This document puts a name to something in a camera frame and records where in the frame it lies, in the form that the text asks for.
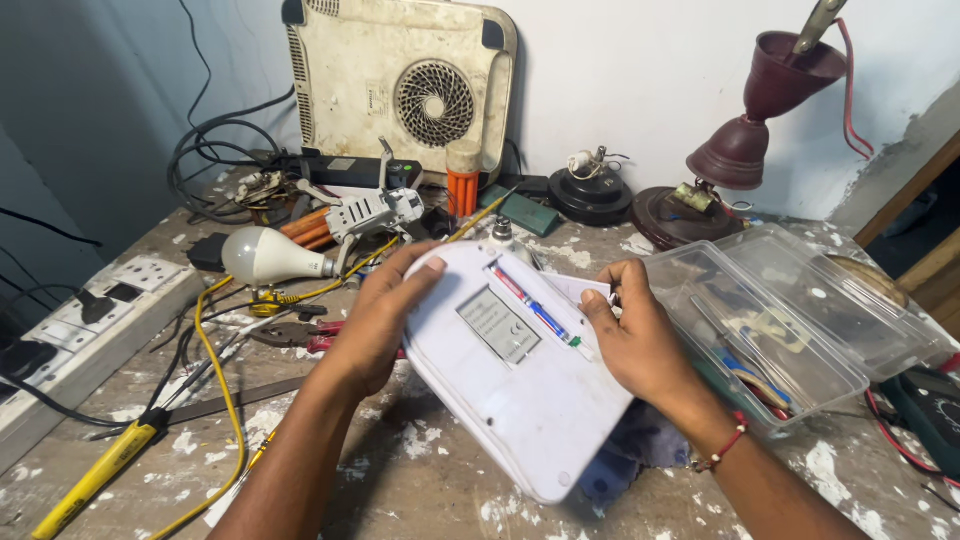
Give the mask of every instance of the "white digital kitchen scale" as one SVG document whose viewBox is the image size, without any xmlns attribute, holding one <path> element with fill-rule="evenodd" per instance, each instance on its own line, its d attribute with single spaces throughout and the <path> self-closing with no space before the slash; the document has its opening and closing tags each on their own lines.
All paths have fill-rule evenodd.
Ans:
<svg viewBox="0 0 960 540">
<path fill-rule="evenodd" d="M 513 255 L 465 241 L 407 276 L 433 257 L 447 267 L 407 320 L 407 357 L 526 495 L 561 502 L 633 399 L 576 304 L 578 282 L 610 287 L 558 277 L 558 288 Z"/>
</svg>

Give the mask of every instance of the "white wall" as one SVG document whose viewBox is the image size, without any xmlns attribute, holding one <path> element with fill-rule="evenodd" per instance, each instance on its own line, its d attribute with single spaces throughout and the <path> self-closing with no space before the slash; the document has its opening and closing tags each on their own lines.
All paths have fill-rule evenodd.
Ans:
<svg viewBox="0 0 960 540">
<path fill-rule="evenodd" d="M 282 94 L 292 82 L 280 0 L 186 0 L 213 69 L 200 120 Z M 684 160 L 743 112 L 755 37 L 799 32 L 813 0 L 491 0 L 520 32 L 512 121 L 527 169 L 607 145 L 633 158 L 634 189 L 690 181 Z M 960 72 L 960 3 L 854 0 L 854 125 L 879 149 L 902 138 Z M 837 30 L 827 43 L 842 47 Z M 113 258 L 172 207 L 169 154 L 206 77 L 180 5 L 125 0 L 11 0 L 0 17 L 0 121 L 66 210 Z M 842 81 L 770 121 L 765 185 L 737 196 L 757 209 L 825 218 L 863 159 L 841 132 Z M 253 115 L 298 148 L 296 115 Z M 223 137 L 262 146 L 256 135 Z"/>
<path fill-rule="evenodd" d="M 0 206 L 46 221 L 68 233 L 83 234 L 34 168 L 23 159 L 3 126 L 0 126 L 0 162 L 3 163 L 3 167 L 0 167 L 0 200 L 3 201 Z M 69 240 L 32 223 L 0 215 L 0 231 L 3 231 L 0 246 L 16 257 L 41 283 L 80 286 L 104 267 L 93 246 Z M 21 288 L 34 286 L 3 253 L 0 253 L 0 274 Z M 62 289 L 51 292 L 58 299 L 70 297 L 70 292 Z M 10 298 L 16 293 L 15 289 L 0 282 L 0 295 Z M 42 292 L 38 292 L 36 297 L 49 307 L 60 305 L 60 302 Z M 17 302 L 14 310 L 26 328 L 31 328 L 49 313 L 29 298 Z"/>
<path fill-rule="evenodd" d="M 525 47 L 520 146 L 530 168 L 549 174 L 570 153 L 604 144 L 633 159 L 624 169 L 633 189 L 692 180 L 686 157 L 744 111 L 756 35 L 799 32 L 815 5 L 489 3 L 510 15 Z M 853 124 L 877 150 L 901 140 L 910 116 L 922 114 L 960 74 L 960 3 L 903 6 L 853 0 L 842 11 L 856 53 Z M 844 50 L 835 28 L 824 42 Z M 843 83 L 769 122 L 764 185 L 731 197 L 762 211 L 811 219 L 826 218 L 837 207 L 865 166 L 843 139 Z M 960 126 L 960 112 L 954 125 Z"/>
</svg>

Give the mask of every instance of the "blue cloth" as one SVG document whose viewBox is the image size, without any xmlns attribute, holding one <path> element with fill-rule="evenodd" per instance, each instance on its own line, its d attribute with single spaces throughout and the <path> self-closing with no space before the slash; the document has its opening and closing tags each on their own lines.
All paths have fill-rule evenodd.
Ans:
<svg viewBox="0 0 960 540">
<path fill-rule="evenodd" d="M 685 467 L 690 445 L 652 405 L 634 400 L 578 484 L 600 509 L 606 509 L 643 468 Z"/>
</svg>

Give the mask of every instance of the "label sticker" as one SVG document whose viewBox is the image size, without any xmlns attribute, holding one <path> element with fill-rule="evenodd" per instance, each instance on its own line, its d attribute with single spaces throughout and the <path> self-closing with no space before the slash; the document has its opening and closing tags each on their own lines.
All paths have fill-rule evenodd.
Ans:
<svg viewBox="0 0 960 540">
<path fill-rule="evenodd" d="M 489 287 L 460 306 L 457 313 L 503 361 L 519 364 L 540 343 L 540 337 Z"/>
<path fill-rule="evenodd" d="M 357 160 L 348 160 L 346 158 L 337 158 L 330 162 L 330 165 L 327 166 L 326 170 L 328 171 L 347 171 L 349 170 Z"/>
<path fill-rule="evenodd" d="M 380 83 L 367 82 L 367 114 L 386 118 L 390 112 L 390 94 Z"/>
</svg>

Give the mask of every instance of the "plastic storage box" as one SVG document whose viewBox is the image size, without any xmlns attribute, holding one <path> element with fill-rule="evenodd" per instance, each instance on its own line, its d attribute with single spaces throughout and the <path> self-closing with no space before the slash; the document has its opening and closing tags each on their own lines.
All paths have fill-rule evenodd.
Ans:
<svg viewBox="0 0 960 540">
<path fill-rule="evenodd" d="M 829 258 L 773 224 L 715 242 L 767 291 L 882 382 L 945 346 L 935 329 L 891 304 Z"/>
<path fill-rule="evenodd" d="M 695 366 L 732 406 L 761 424 L 761 432 L 793 424 L 869 385 L 851 366 L 848 352 L 814 331 L 709 242 L 683 246 L 645 263 L 651 288 L 694 353 Z M 787 420 L 777 418 L 733 374 L 725 362 L 732 347 L 691 300 L 694 296 L 724 325 L 727 339 L 754 352 L 764 378 L 800 410 Z"/>
</svg>

